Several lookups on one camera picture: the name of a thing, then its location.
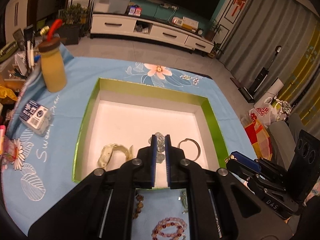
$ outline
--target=potted plant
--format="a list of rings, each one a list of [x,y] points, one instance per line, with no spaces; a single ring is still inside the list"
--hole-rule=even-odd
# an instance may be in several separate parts
[[[78,44],[80,37],[82,37],[82,19],[87,9],[83,8],[81,4],[73,4],[64,9],[61,13],[61,20],[63,25],[57,30],[62,42],[65,45]]]
[[[204,38],[208,41],[211,41],[213,39],[213,37],[216,35],[216,33],[220,33],[221,31],[221,27],[218,24],[218,22],[214,19],[214,20],[210,20],[209,22],[209,29],[207,31],[207,33],[205,34]]]
[[[220,49],[221,43],[213,42],[213,48],[210,53],[208,53],[208,57],[215,58],[219,52],[223,54],[223,51]]]

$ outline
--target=tiled floor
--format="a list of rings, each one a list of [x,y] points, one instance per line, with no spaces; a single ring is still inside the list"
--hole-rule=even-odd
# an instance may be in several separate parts
[[[216,59],[144,42],[87,37],[82,38],[78,45],[67,48],[76,57],[138,61],[206,74],[216,82],[239,118],[252,108],[230,80],[231,73]]]

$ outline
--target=black planter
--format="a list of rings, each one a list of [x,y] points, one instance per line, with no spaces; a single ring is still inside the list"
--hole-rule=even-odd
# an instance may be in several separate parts
[[[83,37],[82,29],[82,24],[65,24],[62,25],[56,33],[59,34],[61,42],[64,45],[73,45],[78,44],[80,37]]]

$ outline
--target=drawer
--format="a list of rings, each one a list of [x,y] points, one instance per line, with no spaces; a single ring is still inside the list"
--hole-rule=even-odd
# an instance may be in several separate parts
[[[213,48],[212,44],[202,41],[200,39],[194,38],[192,36],[188,36],[185,45],[195,49],[205,51],[207,53],[210,53]]]
[[[150,36],[160,38],[168,43],[182,43],[184,44],[188,35],[167,28],[153,25],[151,28]]]
[[[127,34],[133,33],[136,19],[113,15],[93,15],[91,33]]]

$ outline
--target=barcode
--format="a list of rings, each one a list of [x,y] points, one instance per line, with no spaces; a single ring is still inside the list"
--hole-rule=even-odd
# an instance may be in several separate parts
[[[30,121],[34,126],[37,126],[39,121],[36,118],[32,118]]]

